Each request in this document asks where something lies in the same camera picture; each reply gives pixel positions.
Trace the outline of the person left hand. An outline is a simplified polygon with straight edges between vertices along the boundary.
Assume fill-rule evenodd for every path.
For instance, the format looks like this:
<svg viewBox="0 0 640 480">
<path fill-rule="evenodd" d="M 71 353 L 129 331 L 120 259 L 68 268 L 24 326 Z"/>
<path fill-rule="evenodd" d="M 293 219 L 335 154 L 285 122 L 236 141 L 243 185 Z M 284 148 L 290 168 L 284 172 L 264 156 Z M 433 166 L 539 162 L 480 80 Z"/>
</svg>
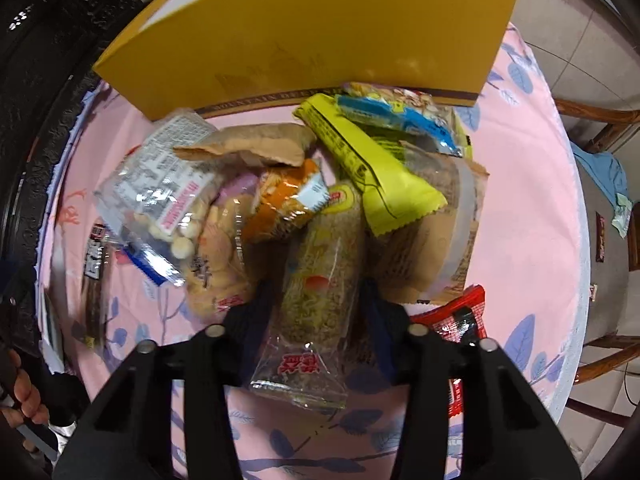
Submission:
<svg viewBox="0 0 640 480">
<path fill-rule="evenodd" d="M 11 428 L 17 428 L 24 424 L 25 418 L 29 418 L 36 425 L 44 425 L 49 422 L 49 411 L 41 402 L 39 390 L 32 384 L 28 374 L 22 369 L 20 356 L 9 350 L 9 357 L 17 368 L 17 378 L 14 384 L 14 394 L 21 403 L 19 410 L 14 408 L 2 408 L 1 413 Z"/>
</svg>

